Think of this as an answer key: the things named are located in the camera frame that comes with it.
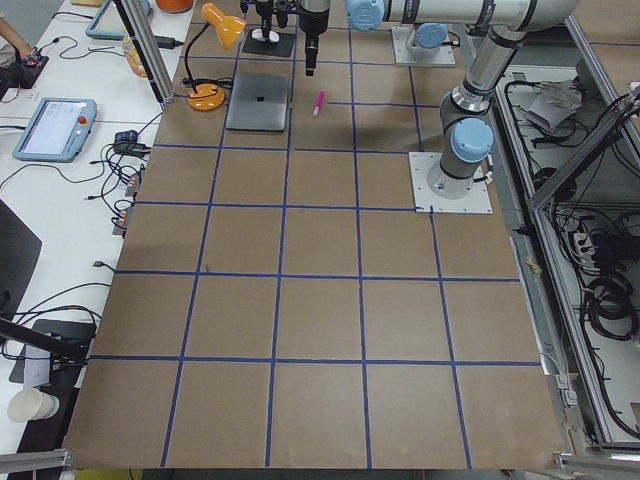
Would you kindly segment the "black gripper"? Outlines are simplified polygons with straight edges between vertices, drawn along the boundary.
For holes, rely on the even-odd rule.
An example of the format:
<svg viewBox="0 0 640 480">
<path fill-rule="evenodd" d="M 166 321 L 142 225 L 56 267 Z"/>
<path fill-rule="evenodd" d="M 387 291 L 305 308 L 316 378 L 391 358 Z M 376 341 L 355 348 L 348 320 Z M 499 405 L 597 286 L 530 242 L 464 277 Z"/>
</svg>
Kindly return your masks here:
<svg viewBox="0 0 640 480">
<path fill-rule="evenodd" d="M 312 77 L 317 66 L 319 38 L 327 30 L 330 0 L 300 0 L 299 28 L 305 34 L 305 75 Z"/>
<path fill-rule="evenodd" d="M 273 17 L 276 18 L 279 28 L 285 28 L 288 24 L 288 15 L 294 14 L 297 9 L 297 2 L 290 0 L 246 0 L 239 2 L 243 13 L 247 13 L 251 5 L 255 7 L 256 13 L 260 17 L 259 28 L 262 29 L 264 35 L 272 30 Z"/>
</svg>

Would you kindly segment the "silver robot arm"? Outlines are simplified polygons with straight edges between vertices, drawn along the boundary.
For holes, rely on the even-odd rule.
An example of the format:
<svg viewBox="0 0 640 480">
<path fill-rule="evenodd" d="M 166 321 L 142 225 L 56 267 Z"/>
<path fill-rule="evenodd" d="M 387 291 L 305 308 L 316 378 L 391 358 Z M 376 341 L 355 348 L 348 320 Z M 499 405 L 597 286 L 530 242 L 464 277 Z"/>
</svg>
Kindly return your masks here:
<svg viewBox="0 0 640 480">
<path fill-rule="evenodd" d="M 258 38 L 267 43 L 272 42 L 272 17 L 275 16 L 278 26 L 285 28 L 289 15 L 299 16 L 300 29 L 305 34 L 305 54 L 311 56 L 319 50 L 319 38 L 328 28 L 330 1 L 240 1 L 243 13 L 253 5 L 261 18 Z M 403 11 L 403 24 L 414 24 L 411 46 L 431 49 L 446 43 L 449 35 L 448 27 L 440 23 L 423 23 L 417 25 L 418 1 L 409 1 Z M 369 31 L 378 27 L 390 15 L 390 8 L 383 1 L 346 1 L 346 15 L 349 25 L 358 31 Z"/>
<path fill-rule="evenodd" d="M 495 87 L 529 32 L 552 27 L 571 15 L 573 0 L 347 1 L 349 26 L 366 32 L 383 22 L 417 25 L 461 23 L 488 33 L 461 84 L 440 106 L 444 152 L 427 174 L 431 192 L 458 200 L 471 190 L 475 172 L 494 142 L 484 120 Z"/>
</svg>

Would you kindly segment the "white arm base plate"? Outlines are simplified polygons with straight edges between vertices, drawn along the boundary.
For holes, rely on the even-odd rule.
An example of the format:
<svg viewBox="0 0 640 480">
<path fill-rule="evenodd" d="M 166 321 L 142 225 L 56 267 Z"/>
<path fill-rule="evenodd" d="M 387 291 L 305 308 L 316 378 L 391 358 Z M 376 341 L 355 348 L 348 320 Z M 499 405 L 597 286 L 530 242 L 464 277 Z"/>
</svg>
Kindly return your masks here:
<svg viewBox="0 0 640 480">
<path fill-rule="evenodd" d="M 455 66 L 449 29 L 442 23 L 402 25 L 391 29 L 395 63 L 402 66 Z"/>
<path fill-rule="evenodd" d="M 448 177 L 440 168 L 439 152 L 410 152 L 409 167 L 418 213 L 491 214 L 489 180 L 482 166 L 464 180 Z"/>
</svg>

